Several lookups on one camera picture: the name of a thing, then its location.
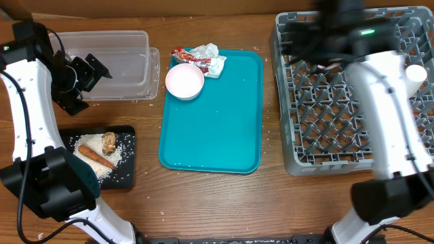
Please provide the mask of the brown food lump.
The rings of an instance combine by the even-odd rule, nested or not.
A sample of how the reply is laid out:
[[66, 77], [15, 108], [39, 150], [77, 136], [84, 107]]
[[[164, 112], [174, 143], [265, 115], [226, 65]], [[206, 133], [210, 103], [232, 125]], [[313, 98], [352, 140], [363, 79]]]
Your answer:
[[106, 132], [102, 135], [102, 152], [109, 156], [116, 150], [116, 134], [114, 132]]

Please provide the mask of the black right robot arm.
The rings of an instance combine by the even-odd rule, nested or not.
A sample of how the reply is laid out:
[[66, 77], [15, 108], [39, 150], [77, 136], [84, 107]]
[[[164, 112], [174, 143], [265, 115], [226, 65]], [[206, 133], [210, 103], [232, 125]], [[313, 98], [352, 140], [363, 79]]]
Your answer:
[[374, 151], [374, 178], [351, 187], [350, 212], [321, 237], [322, 243], [379, 243], [378, 233], [433, 200], [433, 160], [409, 103], [423, 67], [405, 66], [393, 23], [366, 17], [360, 1], [316, 1], [311, 22], [291, 22], [282, 52], [329, 69], [346, 67]]

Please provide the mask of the cream cup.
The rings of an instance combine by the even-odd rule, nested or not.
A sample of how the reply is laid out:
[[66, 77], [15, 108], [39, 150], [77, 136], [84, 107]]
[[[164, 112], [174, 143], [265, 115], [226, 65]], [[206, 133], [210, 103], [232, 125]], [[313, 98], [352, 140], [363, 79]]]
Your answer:
[[419, 90], [420, 86], [423, 84], [427, 78], [427, 71], [423, 66], [413, 64], [409, 65], [405, 69], [405, 86], [407, 97], [411, 98]]

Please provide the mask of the carrot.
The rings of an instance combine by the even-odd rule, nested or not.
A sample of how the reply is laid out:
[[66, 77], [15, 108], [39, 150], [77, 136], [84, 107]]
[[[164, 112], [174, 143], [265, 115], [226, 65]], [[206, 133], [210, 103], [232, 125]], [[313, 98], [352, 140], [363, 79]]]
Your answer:
[[96, 153], [94, 150], [92, 150], [90, 147], [86, 145], [80, 145], [78, 147], [78, 151], [85, 157], [107, 167], [110, 169], [115, 169], [115, 166], [108, 160], [106, 160], [104, 157], [100, 156], [98, 153]]

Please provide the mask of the red snack wrapper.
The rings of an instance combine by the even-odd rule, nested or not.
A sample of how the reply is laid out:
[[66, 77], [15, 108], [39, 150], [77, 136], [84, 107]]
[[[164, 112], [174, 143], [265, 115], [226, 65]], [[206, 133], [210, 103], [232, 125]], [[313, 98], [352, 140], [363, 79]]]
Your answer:
[[210, 70], [210, 58], [196, 58], [189, 51], [181, 47], [177, 47], [175, 50], [171, 51], [171, 55], [179, 64], [192, 64], [198, 67], [203, 73], [207, 73]]

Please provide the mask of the foil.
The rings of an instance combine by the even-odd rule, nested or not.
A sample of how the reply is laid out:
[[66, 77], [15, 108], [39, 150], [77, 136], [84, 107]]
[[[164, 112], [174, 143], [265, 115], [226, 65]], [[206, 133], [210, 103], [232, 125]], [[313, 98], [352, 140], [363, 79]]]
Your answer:
[[200, 45], [189, 51], [195, 58], [194, 64], [203, 72], [205, 77], [217, 79], [221, 75], [226, 56], [219, 54], [218, 46], [213, 43]]

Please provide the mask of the pink bowl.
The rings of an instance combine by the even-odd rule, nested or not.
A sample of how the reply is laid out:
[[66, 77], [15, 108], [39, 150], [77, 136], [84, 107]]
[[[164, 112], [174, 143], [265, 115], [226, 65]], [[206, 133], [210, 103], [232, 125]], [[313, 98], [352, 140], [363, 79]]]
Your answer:
[[205, 77], [202, 71], [193, 64], [177, 64], [166, 75], [165, 86], [171, 95], [180, 100], [196, 98], [203, 86]]

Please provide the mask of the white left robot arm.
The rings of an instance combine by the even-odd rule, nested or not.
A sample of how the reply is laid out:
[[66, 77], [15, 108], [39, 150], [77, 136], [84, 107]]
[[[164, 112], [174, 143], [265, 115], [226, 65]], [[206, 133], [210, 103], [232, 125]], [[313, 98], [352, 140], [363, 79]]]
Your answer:
[[14, 123], [13, 163], [1, 182], [42, 219], [79, 227], [98, 243], [144, 243], [142, 233], [102, 199], [92, 168], [67, 151], [53, 106], [70, 115], [87, 108], [82, 100], [109, 70], [93, 55], [68, 60], [54, 51], [54, 31], [33, 21], [14, 23], [14, 40], [1, 45], [1, 78]]

